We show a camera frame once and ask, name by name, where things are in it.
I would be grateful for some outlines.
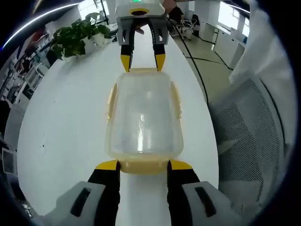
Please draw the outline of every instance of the window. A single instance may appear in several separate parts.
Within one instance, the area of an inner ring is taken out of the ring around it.
[[[105,13],[108,16],[109,9],[106,0],[103,0],[103,6],[104,6]],[[86,15],[90,13],[99,13],[100,11],[103,11],[100,0],[84,0],[78,5],[78,7],[79,7],[79,13],[82,20],[84,20],[86,18]]]
[[[220,13],[218,15],[218,22],[229,28],[237,30],[239,19],[239,12],[231,6],[221,1]]]
[[[250,33],[250,21],[248,18],[245,19],[245,24],[244,24],[244,28],[243,28],[243,35],[245,35],[246,37],[249,36]]]

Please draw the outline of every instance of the office desk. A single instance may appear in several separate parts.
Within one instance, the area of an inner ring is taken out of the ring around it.
[[[145,35],[135,35],[132,68],[156,67],[151,33],[144,30]],[[182,100],[184,150],[178,159],[217,188],[217,147],[202,90],[173,39],[165,49],[163,71]],[[104,145],[107,104],[123,72],[120,46],[112,43],[80,60],[56,61],[35,90],[21,126],[17,166],[20,187],[38,214],[50,212],[60,195],[87,181],[97,164],[111,160]],[[121,173],[116,225],[170,225],[166,179],[166,173]]]

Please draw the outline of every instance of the white cloth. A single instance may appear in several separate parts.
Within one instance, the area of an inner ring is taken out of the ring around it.
[[[297,125],[297,96],[293,71],[286,52],[269,22],[269,16],[250,0],[250,34],[246,49],[229,77],[233,83],[245,72],[253,73],[271,94],[279,111],[285,149],[294,145]]]

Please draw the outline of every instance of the white flower pot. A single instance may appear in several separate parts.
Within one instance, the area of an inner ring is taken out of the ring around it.
[[[85,43],[86,55],[90,55],[91,53],[93,53],[95,51],[96,46],[94,45],[94,43],[91,39],[84,38],[83,41]]]
[[[103,46],[104,43],[105,43],[104,35],[101,34],[101,33],[92,36],[92,39],[94,40],[95,44],[96,44],[98,47]]]

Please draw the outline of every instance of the plastic food container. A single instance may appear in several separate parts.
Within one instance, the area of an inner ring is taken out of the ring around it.
[[[167,74],[124,73],[109,99],[106,149],[128,173],[166,170],[183,150],[177,89]]]

